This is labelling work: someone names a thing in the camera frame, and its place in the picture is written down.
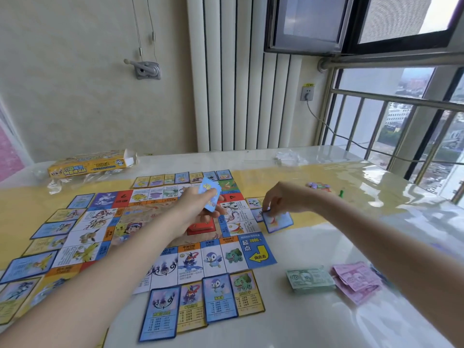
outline game board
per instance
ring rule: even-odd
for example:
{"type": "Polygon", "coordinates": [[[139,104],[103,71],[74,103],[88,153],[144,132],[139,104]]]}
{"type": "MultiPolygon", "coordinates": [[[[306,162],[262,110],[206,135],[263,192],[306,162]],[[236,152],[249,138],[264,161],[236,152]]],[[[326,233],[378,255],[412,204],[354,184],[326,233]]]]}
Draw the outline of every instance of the game board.
{"type": "MultiPolygon", "coordinates": [[[[55,288],[170,208],[186,187],[199,186],[203,178],[219,182],[224,197],[222,206],[227,215],[206,224],[191,225],[184,236],[171,242],[163,251],[134,294],[151,290],[152,297],[153,291],[171,287],[179,288],[180,293],[185,292],[184,298],[187,298],[191,295],[189,291],[196,289],[194,283],[201,283],[203,288],[204,278],[228,278],[230,283],[237,281],[229,288],[231,303],[237,301],[235,316],[264,311],[252,269],[274,264],[276,260],[256,215],[251,212],[229,170],[183,172],[137,178],[134,187],[140,188],[136,189],[77,195],[66,208],[54,212],[31,232],[32,243],[20,258],[11,261],[0,278],[0,284],[6,285],[0,292],[0,324],[24,315],[55,288]],[[246,275],[240,277],[238,274],[242,273],[246,275]],[[241,292],[244,278],[250,287],[246,293],[241,292]]],[[[219,297],[210,298],[216,310],[223,305],[219,297]]],[[[203,307],[207,313],[209,305],[201,303],[195,307],[203,307]]],[[[203,316],[200,320],[198,310],[197,318],[190,320],[193,309],[187,303],[178,303],[177,310],[183,314],[179,317],[180,328],[174,333],[217,321],[214,319],[217,315],[211,313],[213,319],[203,316]]],[[[148,337],[153,335],[160,339],[153,332],[148,337]]]]}

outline radiator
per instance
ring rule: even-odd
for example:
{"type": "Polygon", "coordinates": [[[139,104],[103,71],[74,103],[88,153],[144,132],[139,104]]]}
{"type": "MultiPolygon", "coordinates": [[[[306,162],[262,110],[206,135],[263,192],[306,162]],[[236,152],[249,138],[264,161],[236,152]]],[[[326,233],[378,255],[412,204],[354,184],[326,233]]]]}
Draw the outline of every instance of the radiator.
{"type": "Polygon", "coordinates": [[[187,0],[198,151],[287,147],[300,55],[265,53],[267,0],[187,0]]]}

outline table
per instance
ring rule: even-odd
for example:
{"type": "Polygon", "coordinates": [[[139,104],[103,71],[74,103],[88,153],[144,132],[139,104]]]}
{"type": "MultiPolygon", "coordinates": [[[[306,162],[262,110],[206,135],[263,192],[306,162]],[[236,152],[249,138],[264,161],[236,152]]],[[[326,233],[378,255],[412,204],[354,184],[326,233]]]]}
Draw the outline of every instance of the table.
{"type": "MultiPolygon", "coordinates": [[[[245,170],[276,166],[277,152],[289,149],[206,152],[143,156],[140,165],[114,179],[135,179],[181,171],[245,170]]],[[[402,178],[376,167],[336,146],[292,148],[309,164],[357,163],[337,173],[338,183],[356,182],[369,195],[366,207],[391,203],[395,212],[382,219],[427,243],[438,243],[464,254],[464,210],[402,178]]],[[[0,188],[43,185],[27,167],[0,183],[0,188]]],[[[144,347],[452,347],[401,295],[385,288],[356,308],[338,292],[296,296],[285,270],[312,264],[366,261],[360,251],[328,223],[265,235],[278,263],[255,270],[266,312],[211,324],[180,334],[170,341],[144,343],[144,347]]],[[[148,293],[132,296],[112,323],[105,348],[137,347],[148,293]]]]}

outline blue card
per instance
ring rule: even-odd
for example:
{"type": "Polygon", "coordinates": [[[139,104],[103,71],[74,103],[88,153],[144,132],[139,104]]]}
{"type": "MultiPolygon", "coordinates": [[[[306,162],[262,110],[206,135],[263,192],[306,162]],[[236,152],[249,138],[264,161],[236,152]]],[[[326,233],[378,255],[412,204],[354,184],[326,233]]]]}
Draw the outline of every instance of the blue card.
{"type": "Polygon", "coordinates": [[[262,232],[239,234],[237,237],[249,269],[277,263],[262,232]]]}
{"type": "Polygon", "coordinates": [[[208,203],[205,205],[205,209],[213,212],[216,209],[216,204],[218,203],[219,195],[221,194],[221,186],[219,183],[204,178],[200,187],[198,188],[198,193],[205,193],[208,189],[211,188],[216,189],[216,195],[210,201],[208,201],[208,203]]]}
{"type": "Polygon", "coordinates": [[[139,342],[174,338],[177,331],[181,286],[152,290],[139,342]]]}
{"type": "Polygon", "coordinates": [[[218,177],[216,176],[215,171],[203,172],[203,178],[208,178],[210,181],[217,181],[218,177]]]}
{"type": "Polygon", "coordinates": [[[259,209],[252,209],[252,214],[256,222],[263,221],[263,208],[262,207],[259,209]]]}
{"type": "Polygon", "coordinates": [[[66,209],[85,209],[89,206],[95,193],[76,195],[66,209]]]}
{"type": "Polygon", "coordinates": [[[229,170],[216,171],[219,180],[231,180],[232,174],[229,170]]]}
{"type": "Polygon", "coordinates": [[[175,184],[188,183],[190,182],[189,172],[182,172],[181,174],[175,174],[175,184]]]}
{"type": "Polygon", "coordinates": [[[50,236],[60,236],[62,234],[68,234],[71,228],[73,228],[76,221],[62,221],[62,222],[52,222],[49,224],[43,224],[40,228],[34,233],[31,239],[44,238],[50,236]]]}
{"type": "Polygon", "coordinates": [[[0,284],[48,272],[57,253],[58,251],[55,250],[14,259],[1,277],[0,284]]]}
{"type": "Polygon", "coordinates": [[[228,273],[205,277],[203,291],[205,293],[206,322],[231,319],[239,315],[228,273]]]}
{"type": "Polygon", "coordinates": [[[95,199],[93,199],[93,202],[90,205],[90,209],[87,211],[112,209],[113,203],[116,200],[118,193],[119,191],[111,193],[98,193],[95,196],[95,199]]]}
{"type": "Polygon", "coordinates": [[[293,220],[289,212],[275,217],[271,217],[268,212],[264,212],[263,219],[269,233],[273,233],[293,225],[293,220]]]}

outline metal railing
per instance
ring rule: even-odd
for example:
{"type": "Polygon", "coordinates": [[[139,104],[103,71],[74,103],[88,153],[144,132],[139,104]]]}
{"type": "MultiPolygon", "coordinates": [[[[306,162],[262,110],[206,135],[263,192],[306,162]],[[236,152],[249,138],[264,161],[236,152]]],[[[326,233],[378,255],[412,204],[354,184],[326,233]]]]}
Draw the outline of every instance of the metal railing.
{"type": "MultiPolygon", "coordinates": [[[[456,115],[459,112],[464,112],[464,104],[453,103],[453,102],[448,102],[448,101],[436,101],[436,100],[427,100],[427,99],[421,99],[421,98],[403,97],[403,96],[396,96],[396,95],[383,95],[383,94],[365,93],[365,92],[360,92],[360,91],[334,89],[334,88],[331,88],[332,83],[327,88],[328,89],[327,90],[328,94],[324,98],[327,101],[325,103],[323,103],[323,105],[322,105],[322,118],[320,120],[322,122],[327,122],[327,117],[332,116],[333,110],[334,110],[334,107],[335,107],[335,105],[330,105],[329,103],[330,102],[335,102],[335,100],[337,98],[337,95],[341,95],[340,108],[338,110],[338,116],[337,116],[337,119],[336,119],[336,122],[335,122],[334,130],[332,131],[333,135],[332,135],[330,145],[334,145],[335,138],[338,136],[340,138],[343,138],[343,139],[347,140],[347,144],[346,144],[346,148],[345,148],[346,151],[349,151],[349,149],[350,149],[350,147],[351,147],[351,145],[353,143],[356,146],[359,146],[362,149],[365,149],[366,150],[366,153],[364,155],[365,160],[367,160],[369,158],[369,155],[370,155],[371,152],[377,152],[377,153],[380,153],[380,154],[383,154],[383,155],[390,156],[391,159],[390,159],[390,161],[388,163],[388,166],[386,168],[388,171],[391,170],[392,165],[393,165],[393,163],[394,163],[394,161],[396,159],[403,160],[403,161],[406,161],[406,162],[423,162],[423,165],[422,165],[417,177],[414,180],[414,183],[417,184],[417,185],[423,179],[424,174],[426,173],[428,167],[430,166],[430,164],[432,162],[442,163],[442,164],[449,164],[449,165],[464,165],[464,162],[451,162],[451,161],[434,160],[434,158],[435,158],[435,156],[436,156],[436,154],[437,154],[437,152],[438,152],[438,150],[439,150],[439,148],[440,148],[440,146],[441,146],[441,144],[442,144],[442,142],[443,142],[443,140],[444,140],[444,138],[446,136],[446,133],[447,133],[451,123],[453,122],[453,120],[455,119],[456,115]],[[341,120],[341,116],[342,116],[343,110],[345,108],[345,103],[346,103],[347,96],[353,96],[353,97],[359,97],[360,98],[360,101],[359,101],[359,104],[358,104],[358,107],[357,107],[357,110],[356,110],[356,115],[355,115],[353,125],[351,127],[351,131],[350,131],[350,134],[349,134],[348,138],[337,134],[339,124],[340,124],[340,120],[341,120]],[[359,118],[361,116],[361,112],[363,110],[363,104],[364,104],[365,99],[372,99],[372,100],[378,100],[378,101],[383,102],[382,108],[380,109],[379,118],[377,119],[377,122],[375,124],[374,130],[372,132],[371,138],[370,138],[369,143],[368,143],[368,147],[361,146],[360,144],[357,144],[355,141],[353,141],[353,137],[355,135],[356,127],[358,125],[358,121],[359,121],[359,118]],[[397,142],[397,144],[396,144],[396,146],[394,148],[393,153],[388,154],[386,152],[382,152],[382,151],[379,151],[379,150],[374,150],[373,146],[374,146],[374,143],[375,143],[375,141],[377,139],[377,135],[378,135],[378,133],[379,133],[379,131],[381,129],[382,123],[385,122],[384,121],[385,114],[387,113],[388,105],[391,102],[411,105],[412,108],[411,108],[411,111],[409,113],[409,116],[406,118],[406,122],[404,122],[404,124],[402,126],[402,131],[401,131],[401,134],[399,136],[398,142],[397,142]],[[438,133],[438,136],[435,139],[435,141],[434,141],[434,143],[432,145],[432,148],[431,148],[430,152],[428,153],[425,160],[404,159],[402,157],[399,157],[398,153],[399,153],[401,147],[403,146],[406,135],[410,131],[411,123],[413,122],[414,117],[416,116],[416,111],[417,111],[418,107],[428,107],[428,108],[433,108],[433,109],[447,110],[447,111],[449,111],[449,115],[446,118],[446,120],[444,122],[444,125],[441,128],[440,132],[438,133]]],[[[317,135],[316,135],[316,137],[317,137],[316,142],[318,142],[318,145],[321,145],[321,143],[322,143],[322,139],[323,139],[323,136],[324,136],[324,131],[326,129],[325,127],[326,127],[326,124],[320,124],[318,126],[318,132],[317,132],[317,135]]],[[[455,195],[454,195],[454,197],[452,198],[451,201],[454,204],[457,204],[461,200],[461,198],[463,196],[464,196],[464,183],[461,183],[459,189],[456,191],[456,193],[455,193],[455,195]]]]}

